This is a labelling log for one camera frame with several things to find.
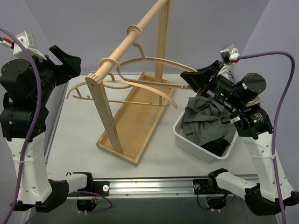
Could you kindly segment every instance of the screw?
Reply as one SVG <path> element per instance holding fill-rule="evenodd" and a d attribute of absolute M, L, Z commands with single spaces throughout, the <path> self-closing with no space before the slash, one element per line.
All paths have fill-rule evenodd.
<path fill-rule="evenodd" d="M 198 188 L 198 190 L 200 189 L 200 184 L 199 183 L 196 183 L 195 185 L 194 185 L 194 189 L 197 189 Z"/>
<path fill-rule="evenodd" d="M 103 186 L 103 191 L 104 192 L 108 192 L 109 191 L 109 186 L 108 185 L 104 185 Z"/>

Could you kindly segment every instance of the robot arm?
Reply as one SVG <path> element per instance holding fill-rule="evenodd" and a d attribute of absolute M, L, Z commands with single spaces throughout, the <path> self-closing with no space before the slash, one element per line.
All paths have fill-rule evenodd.
<path fill-rule="evenodd" d="M 284 206 L 299 203 L 299 192 L 289 184 L 277 153 L 271 154 L 272 125 L 267 112 L 261 108 L 258 95 L 266 89 L 266 81 L 256 73 L 247 74 L 234 84 L 221 73 L 232 62 L 236 62 L 238 52 L 231 45 L 221 51 L 223 62 L 197 70 L 183 72 L 181 77 L 199 95 L 211 91 L 215 99 L 231 113 L 231 120 L 247 146 L 257 171 L 259 183 L 246 181 L 232 175 L 225 169 L 209 173 L 209 185 L 214 192 L 225 189 L 243 198 L 256 215 L 274 215 L 281 211 L 278 200 L 273 159 L 276 158 L 278 175 Z"/>
<path fill-rule="evenodd" d="M 20 163 L 24 164 L 21 185 L 14 210 L 25 211 L 36 207 L 37 212 L 49 212 L 63 204 L 69 193 L 78 189 L 92 190 L 93 177 L 90 173 L 77 172 L 61 180 L 48 180 L 44 160 L 45 121 L 48 116 L 47 101 L 58 85 L 67 83 L 80 72 L 81 59 L 64 53 L 53 46 L 50 51 L 62 62 L 55 65 L 48 56 L 36 48 L 33 34 L 23 32 L 16 36 L 33 57 L 42 83 L 42 105 L 39 117 L 25 154 L 20 160 L 22 145 L 31 126 L 36 109 L 36 80 L 31 64 L 21 48 L 7 38 L 1 45 L 13 49 L 18 59 L 6 63 L 2 69 L 0 84 L 6 89 L 4 110 L 0 115 L 3 136 L 12 152 L 16 173 Z"/>

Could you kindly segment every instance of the white table surface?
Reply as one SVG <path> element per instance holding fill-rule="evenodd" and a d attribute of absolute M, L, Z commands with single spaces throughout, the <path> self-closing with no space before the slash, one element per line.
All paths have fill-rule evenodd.
<path fill-rule="evenodd" d="M 72 79 L 68 90 L 83 82 L 85 76 Z M 185 84 L 179 75 L 164 75 L 163 78 Z M 90 95 L 87 85 L 81 86 L 82 95 Z M 106 89 L 109 99 L 124 100 L 130 89 Z M 230 156 L 212 164 L 204 163 L 174 144 L 172 126 L 184 110 L 193 91 L 175 90 L 173 99 L 176 110 L 168 106 L 153 134 L 138 166 L 99 150 L 95 145 L 104 131 L 103 124 L 93 101 L 79 100 L 70 96 L 64 101 L 57 130 L 47 165 L 49 178 L 65 176 L 67 172 L 91 172 L 94 178 L 150 178 L 207 176 L 211 171 L 225 168 L 235 175 L 256 174 L 253 162 L 244 143 L 238 137 Z M 121 104 L 110 103 L 113 115 Z"/>

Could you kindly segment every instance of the gray wall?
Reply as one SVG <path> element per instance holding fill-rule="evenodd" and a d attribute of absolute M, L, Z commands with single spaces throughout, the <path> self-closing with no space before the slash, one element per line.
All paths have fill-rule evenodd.
<path fill-rule="evenodd" d="M 297 62 L 293 82 L 285 98 L 277 133 L 277 152 L 285 174 L 291 185 L 299 190 L 299 1 L 270 0 L 259 23 L 252 33 L 243 55 L 271 50 L 283 50 L 293 54 Z M 261 94 L 263 108 L 274 120 L 276 107 L 290 74 L 290 60 L 285 56 L 265 56 L 243 60 L 234 69 L 234 76 L 240 80 L 249 72 L 257 72 L 267 80 L 267 89 Z M 299 205 L 286 209 L 290 224 L 298 223 Z"/>
<path fill-rule="evenodd" d="M 37 46 L 39 50 L 44 54 L 49 54 L 49 42 L 46 36 L 43 34 L 38 26 L 34 16 L 28 8 L 24 0 L 9 0 L 1 3 L 0 7 L 0 26 L 16 35 L 22 31 L 32 32 L 36 35 Z M 2 67 L 8 61 L 14 59 L 12 50 L 4 47 L 0 47 L 0 67 Z M 0 112 L 3 110 L 3 95 L 5 89 L 0 86 Z M 47 137 L 51 131 L 54 115 L 57 110 L 57 99 L 61 97 L 61 88 L 55 89 L 51 99 L 47 104 L 47 108 L 50 113 L 47 119 Z M 14 163 L 12 155 L 7 146 L 5 139 L 2 137 L 2 131 L 0 131 L 0 222 L 4 219 L 9 210 L 9 205 L 12 202 L 15 184 L 16 174 L 14 169 Z M 18 214 L 15 212 L 10 220 L 10 223 L 15 224 L 18 220 Z"/>
<path fill-rule="evenodd" d="M 156 0 L 25 0 L 50 44 L 60 44 L 80 56 L 83 71 L 94 71 L 108 57 Z M 166 57 L 195 68 L 220 58 L 219 51 L 235 43 L 242 50 L 269 0 L 172 0 Z M 138 42 L 156 55 L 158 16 Z M 135 49 L 122 58 L 138 57 Z M 124 67 L 124 71 L 153 71 L 152 63 Z M 177 70 L 166 67 L 166 72 Z"/>

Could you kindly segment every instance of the white plastic bin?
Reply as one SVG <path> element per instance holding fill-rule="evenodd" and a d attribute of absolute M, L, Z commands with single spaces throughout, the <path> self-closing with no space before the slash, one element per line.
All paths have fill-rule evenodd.
<path fill-rule="evenodd" d="M 195 157 L 201 159 L 202 161 L 206 163 L 213 163 L 215 160 L 224 160 L 228 158 L 235 141 L 238 137 L 238 132 L 235 130 L 235 135 L 233 137 L 233 140 L 230 144 L 230 146 L 227 147 L 225 152 L 222 156 L 216 156 L 215 154 L 205 150 L 204 148 L 196 145 L 195 143 L 189 141 L 186 139 L 183 134 L 183 128 L 182 128 L 182 120 L 185 112 L 182 112 L 179 118 L 177 119 L 176 123 L 173 126 L 173 132 L 175 134 L 175 144 L 182 148 L 183 150 L 191 153 Z"/>

